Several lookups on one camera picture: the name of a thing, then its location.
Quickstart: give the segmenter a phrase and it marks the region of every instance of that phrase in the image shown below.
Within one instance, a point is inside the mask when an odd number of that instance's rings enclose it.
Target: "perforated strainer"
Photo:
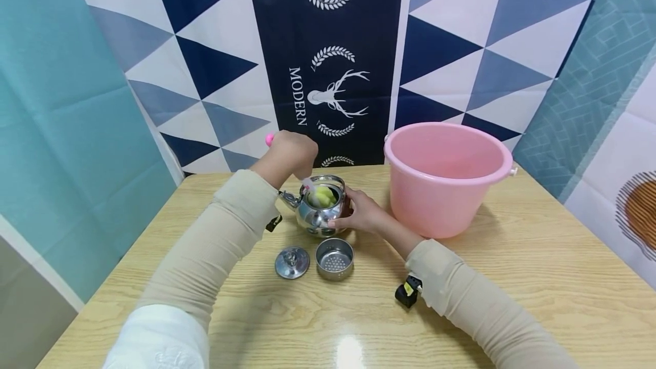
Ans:
[[[353,247],[345,240],[331,238],[317,247],[317,270],[328,280],[346,279],[353,272]]]

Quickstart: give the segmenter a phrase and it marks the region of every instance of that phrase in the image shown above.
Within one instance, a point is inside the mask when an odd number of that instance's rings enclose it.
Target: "yellow sponge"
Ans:
[[[316,201],[319,201],[321,208],[328,208],[337,203],[333,191],[324,185],[319,185],[314,193]]]

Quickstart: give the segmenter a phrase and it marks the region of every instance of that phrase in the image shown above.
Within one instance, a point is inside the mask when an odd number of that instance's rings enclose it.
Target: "shower curtain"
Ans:
[[[318,167],[382,163],[426,120],[513,149],[594,0],[85,0],[188,174],[236,171],[277,129]]]
[[[83,0],[0,10],[0,368],[29,369],[182,173]]]
[[[597,0],[515,158],[656,288],[656,0]]]

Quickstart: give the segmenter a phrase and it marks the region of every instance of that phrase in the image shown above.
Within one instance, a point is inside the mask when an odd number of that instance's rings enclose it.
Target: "teapot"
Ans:
[[[332,174],[315,175],[310,180],[317,186],[328,187],[337,200],[335,205],[328,208],[315,207],[308,200],[310,192],[303,186],[298,192],[299,197],[286,191],[279,191],[278,197],[296,213],[296,220],[301,228],[319,238],[330,238],[344,231],[344,228],[329,228],[328,221],[351,214],[351,201],[345,192],[346,185],[343,179]]]

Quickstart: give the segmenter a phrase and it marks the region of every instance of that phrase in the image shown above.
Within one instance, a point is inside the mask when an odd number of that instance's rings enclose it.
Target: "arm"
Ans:
[[[347,193],[355,211],[337,220],[337,227],[371,231],[387,240],[422,280],[427,305],[469,334],[497,368],[578,368],[530,313],[450,249],[403,227],[361,191]]]
[[[316,153],[306,136],[279,132],[250,170],[238,171],[215,193],[157,267],[105,368],[208,367],[207,329],[223,282],[279,215],[278,188],[292,174],[309,176]]]
[[[137,307],[171,305],[207,331],[223,282],[279,215],[277,190],[292,174],[309,176],[317,151],[306,136],[277,133],[271,149],[249,171],[238,171],[215,193],[161,262]]]

